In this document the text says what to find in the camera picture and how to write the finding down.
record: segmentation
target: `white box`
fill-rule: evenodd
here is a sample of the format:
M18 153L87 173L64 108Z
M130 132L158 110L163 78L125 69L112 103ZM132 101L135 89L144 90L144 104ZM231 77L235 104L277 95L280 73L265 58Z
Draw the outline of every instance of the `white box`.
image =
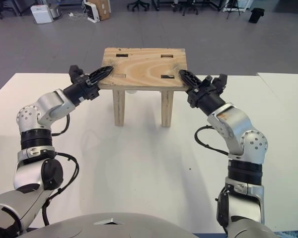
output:
M98 15L98 11L96 8L96 5L90 2L85 2L85 8L86 8L86 12L87 12L87 19L91 22L99 22L99 15Z
M32 14L37 24L50 23L53 17L47 5L31 6Z

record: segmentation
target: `office chair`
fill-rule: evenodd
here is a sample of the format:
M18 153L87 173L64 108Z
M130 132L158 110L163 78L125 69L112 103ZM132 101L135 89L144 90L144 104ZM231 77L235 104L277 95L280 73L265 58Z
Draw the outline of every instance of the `office chair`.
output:
M129 10L130 6L133 6L133 8L131 9L131 11L135 11L135 8L138 8L139 10L139 5L142 6L144 8L145 11L149 10L150 4L141 0L137 0L135 2L132 2L130 4L127 5L127 9Z
M199 11L194 6L194 3L195 3L195 0L187 0L186 3L179 3L179 4L177 4L177 6L175 6L173 8L173 12L176 12L178 9L180 11L182 11L182 9L184 9L182 16L185 16L185 12L187 11L187 9L189 9L189 10L194 10L195 11L195 14L198 15L199 14Z
M14 9L12 7L8 7L5 1L6 0L0 0L0 19L3 19L3 11L10 11L16 16Z

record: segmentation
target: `rectangular hole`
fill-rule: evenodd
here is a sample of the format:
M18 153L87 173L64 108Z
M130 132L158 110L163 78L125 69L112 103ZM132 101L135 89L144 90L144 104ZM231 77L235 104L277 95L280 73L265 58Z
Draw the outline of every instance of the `rectangular hole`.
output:
M161 58L173 58L173 55L161 55Z
M161 78L174 78L174 75L161 75Z
M114 73L113 78L126 78L126 75L123 73Z
M116 54L116 57L128 57L128 54Z

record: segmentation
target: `wooden stool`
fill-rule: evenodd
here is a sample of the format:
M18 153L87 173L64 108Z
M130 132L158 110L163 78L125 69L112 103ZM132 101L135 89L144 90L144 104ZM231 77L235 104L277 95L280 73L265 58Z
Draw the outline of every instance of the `wooden stool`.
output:
M115 125L124 125L125 91L161 91L162 126L170 127L174 91L186 91L179 77L187 69L184 49L106 48L102 66L113 72L98 83L113 90Z

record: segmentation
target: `gray floor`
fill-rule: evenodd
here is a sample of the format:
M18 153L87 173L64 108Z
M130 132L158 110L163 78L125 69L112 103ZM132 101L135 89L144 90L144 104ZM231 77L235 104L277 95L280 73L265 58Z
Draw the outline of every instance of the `gray floor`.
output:
M128 12L131 0L112 0L110 19L94 24L67 15L50 24L36 25L31 14L0 20L0 88L16 72L66 73L71 64L86 72L101 65L106 47L185 48L189 70L195 74L254 75L257 72L298 73L298 14L274 12L266 4L258 24L240 17L201 8L199 15Z

